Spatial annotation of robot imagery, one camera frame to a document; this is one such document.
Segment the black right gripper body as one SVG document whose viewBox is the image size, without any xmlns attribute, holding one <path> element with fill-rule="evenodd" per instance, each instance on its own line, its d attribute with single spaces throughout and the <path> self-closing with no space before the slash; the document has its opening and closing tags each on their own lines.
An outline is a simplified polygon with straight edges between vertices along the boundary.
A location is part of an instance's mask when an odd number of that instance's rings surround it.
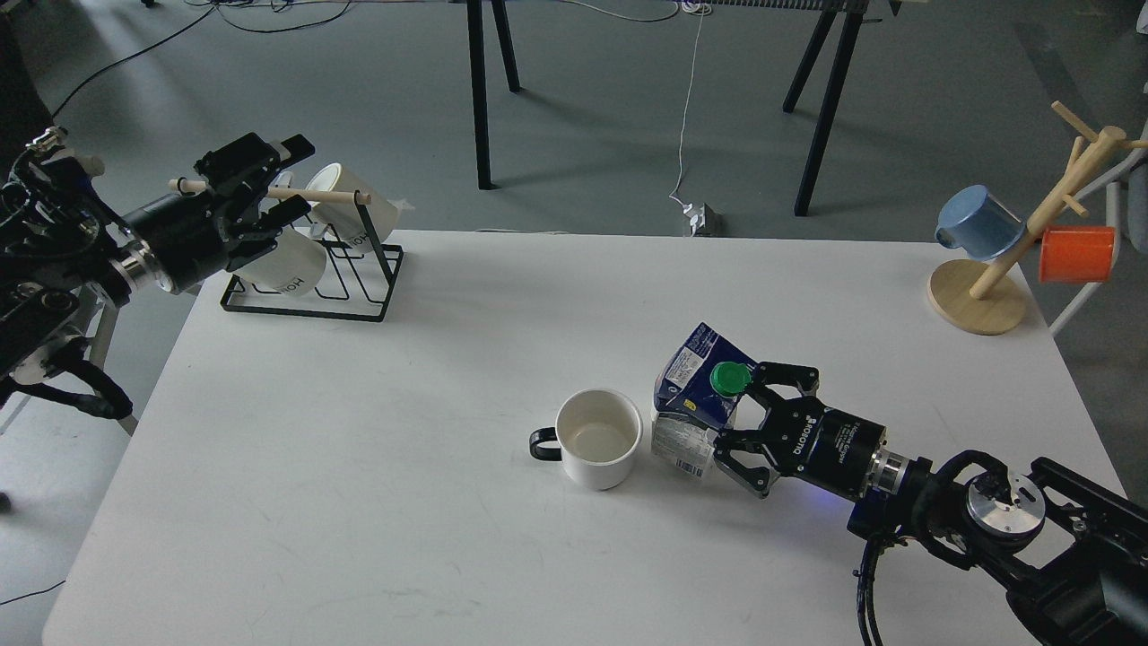
<svg viewBox="0 0 1148 646">
<path fill-rule="evenodd" d="M 775 469 L 858 500 L 872 481 L 874 454 L 886 428 L 862 417 L 828 407 L 816 397 L 779 400 L 762 422 L 767 457 Z"/>
</svg>

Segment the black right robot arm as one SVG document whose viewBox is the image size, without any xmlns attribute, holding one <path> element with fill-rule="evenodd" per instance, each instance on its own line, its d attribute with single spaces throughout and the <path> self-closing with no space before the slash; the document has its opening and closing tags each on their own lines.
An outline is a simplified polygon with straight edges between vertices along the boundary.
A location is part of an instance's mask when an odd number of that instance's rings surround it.
<svg viewBox="0 0 1148 646">
<path fill-rule="evenodd" d="M 722 470 L 758 496 L 792 476 L 854 503 L 848 530 L 864 539 L 858 567 L 858 629 L 878 645 L 874 581 L 885 548 L 918 540 L 963 570 L 979 568 L 1044 645 L 1145 645 L 1145 508 L 1049 458 L 1027 475 L 984 451 L 934 469 L 885 446 L 885 428 L 816 397 L 806 365 L 721 361 L 709 386 L 747 394 L 765 410 L 754 430 L 723 429 Z"/>
</svg>

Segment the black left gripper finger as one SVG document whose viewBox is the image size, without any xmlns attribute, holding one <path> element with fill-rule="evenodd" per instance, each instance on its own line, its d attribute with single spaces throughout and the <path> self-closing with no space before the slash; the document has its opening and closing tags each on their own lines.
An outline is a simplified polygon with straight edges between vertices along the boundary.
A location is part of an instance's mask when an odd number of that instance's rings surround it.
<svg viewBox="0 0 1148 646">
<path fill-rule="evenodd" d="M 228 176 L 257 176 L 311 158 L 316 148 L 301 134 L 281 142 L 266 142 L 256 134 L 245 134 L 228 146 Z"/>
<path fill-rule="evenodd" d="M 310 213 L 310 202 L 298 195 L 280 200 L 267 210 L 261 210 L 259 205 L 255 204 L 238 218 L 238 241 L 246 244 L 246 242 L 276 239 L 286 226 L 298 221 L 298 218 Z"/>
</svg>

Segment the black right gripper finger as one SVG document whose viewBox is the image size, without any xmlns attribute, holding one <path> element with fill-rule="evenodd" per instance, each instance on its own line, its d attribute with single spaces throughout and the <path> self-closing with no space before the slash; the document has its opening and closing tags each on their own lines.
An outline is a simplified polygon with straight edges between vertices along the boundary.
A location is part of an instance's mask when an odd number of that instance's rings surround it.
<svg viewBox="0 0 1148 646">
<path fill-rule="evenodd" d="M 734 478 L 757 499 L 766 499 L 778 481 L 778 462 L 771 457 L 762 431 L 726 429 L 713 439 L 713 459 L 718 470 Z"/>
<path fill-rule="evenodd" d="M 771 386 L 788 386 L 798 391 L 799 397 L 784 399 Z M 765 417 L 788 417 L 801 410 L 819 415 L 821 400 L 816 394 L 820 387 L 820 372 L 810 365 L 796 365 L 779 361 L 758 361 L 751 369 L 748 384 L 743 388 L 744 396 L 757 402 L 765 410 Z"/>
</svg>

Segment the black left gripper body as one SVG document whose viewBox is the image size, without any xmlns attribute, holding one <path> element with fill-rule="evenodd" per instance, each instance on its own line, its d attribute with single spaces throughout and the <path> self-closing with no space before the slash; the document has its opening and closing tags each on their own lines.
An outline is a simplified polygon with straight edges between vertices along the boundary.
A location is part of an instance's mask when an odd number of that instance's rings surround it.
<svg viewBox="0 0 1148 646">
<path fill-rule="evenodd" d="M 204 190 L 169 193 L 126 216 L 127 232 L 160 262 L 173 293 L 274 250 L 274 226 L 258 212 L 274 153 L 205 153 L 194 169 Z"/>
</svg>

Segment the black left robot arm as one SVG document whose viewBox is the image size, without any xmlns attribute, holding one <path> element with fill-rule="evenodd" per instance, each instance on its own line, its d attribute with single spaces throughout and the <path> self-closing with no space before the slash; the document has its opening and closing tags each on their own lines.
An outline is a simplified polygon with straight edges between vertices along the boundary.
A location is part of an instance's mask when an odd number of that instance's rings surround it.
<svg viewBox="0 0 1148 646">
<path fill-rule="evenodd" d="M 196 161 L 204 186 L 173 192 L 118 215 L 98 196 L 98 159 L 65 147 L 49 127 L 25 145 L 3 182 L 3 399 L 29 394 L 104 420 L 133 405 L 87 359 L 91 291 L 111 308 L 157 285 L 187 291 L 222 271 L 271 252 L 290 221 L 308 211 L 300 196 L 261 209 L 274 177 L 313 154 L 303 135 L 266 142 L 245 134 Z"/>
</svg>

